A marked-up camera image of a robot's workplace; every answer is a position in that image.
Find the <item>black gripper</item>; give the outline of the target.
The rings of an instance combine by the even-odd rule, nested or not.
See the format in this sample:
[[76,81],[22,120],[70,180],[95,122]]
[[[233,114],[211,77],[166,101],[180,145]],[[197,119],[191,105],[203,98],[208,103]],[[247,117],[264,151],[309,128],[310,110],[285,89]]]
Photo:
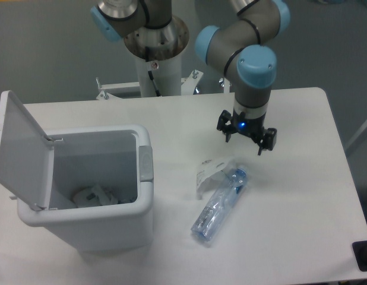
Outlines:
[[218,118],[217,130],[225,135],[225,141],[229,142],[233,134],[241,134],[249,137],[259,146],[258,155],[263,151],[272,151],[277,141],[277,129],[264,128],[265,114],[255,119],[247,119],[241,112],[237,114],[233,110],[233,116],[227,110],[223,110]]

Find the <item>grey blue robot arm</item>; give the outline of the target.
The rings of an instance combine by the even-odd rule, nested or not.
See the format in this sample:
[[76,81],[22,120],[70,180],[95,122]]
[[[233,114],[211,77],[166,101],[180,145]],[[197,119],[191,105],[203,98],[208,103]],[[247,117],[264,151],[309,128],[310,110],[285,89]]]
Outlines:
[[[195,54],[230,81],[235,89],[231,112],[222,111],[217,129],[226,138],[249,137],[260,151],[272,150],[277,130],[265,128],[277,58],[266,42],[290,23],[283,1],[232,1],[237,21],[228,28],[203,28]],[[137,63],[143,97],[177,96],[181,90],[181,56],[188,46],[186,24],[173,15],[170,1],[99,1],[90,14],[111,42],[123,41]]]

